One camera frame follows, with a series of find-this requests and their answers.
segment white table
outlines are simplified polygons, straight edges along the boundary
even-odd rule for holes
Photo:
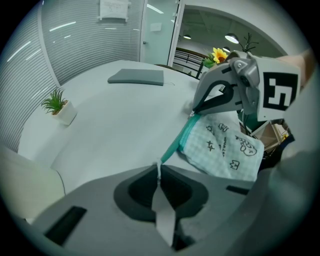
[[[120,69],[163,70],[165,84],[108,84]],[[141,62],[98,66],[63,86],[63,97],[78,110],[71,125],[59,124],[38,107],[24,125],[18,153],[57,170],[66,193],[94,179],[151,165],[187,122],[197,84],[188,75]],[[240,130],[236,111],[215,115]],[[198,172],[178,153],[166,164]]]

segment plaid cloth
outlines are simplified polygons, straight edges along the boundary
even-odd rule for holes
[[[256,180],[264,154],[260,140],[229,128],[210,114],[199,117],[182,137],[179,150],[198,169],[222,178]]]

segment small succulent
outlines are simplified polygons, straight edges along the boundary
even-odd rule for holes
[[[213,61],[212,55],[208,56],[208,58],[204,58],[202,62],[203,62],[203,65],[208,69],[211,69],[216,64],[216,62]]]
[[[56,88],[50,93],[51,98],[46,98],[41,102],[43,109],[47,110],[47,113],[56,115],[67,103],[65,99],[62,99],[63,88]]]

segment window blind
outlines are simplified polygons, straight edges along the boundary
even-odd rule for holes
[[[15,152],[25,121],[56,87],[40,45],[38,7],[23,18],[0,55],[0,140]]]
[[[46,0],[42,32],[50,63],[61,85],[99,65],[140,59],[144,0],[131,0],[128,20],[100,20],[100,0]]]

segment ceiling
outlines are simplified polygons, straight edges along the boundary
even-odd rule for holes
[[[179,39],[181,41],[188,40],[183,38],[183,35],[188,34],[191,36],[191,42],[216,48],[227,46],[231,50],[241,51],[242,48],[239,44],[232,43],[225,39],[227,33],[236,34],[243,46],[245,46],[246,43],[244,37],[248,38],[248,33],[252,34],[251,41],[259,43],[252,45],[256,46],[255,49],[251,50],[254,55],[272,58],[283,55],[271,42],[258,32],[231,18],[204,10],[188,8],[184,10],[179,33]]]

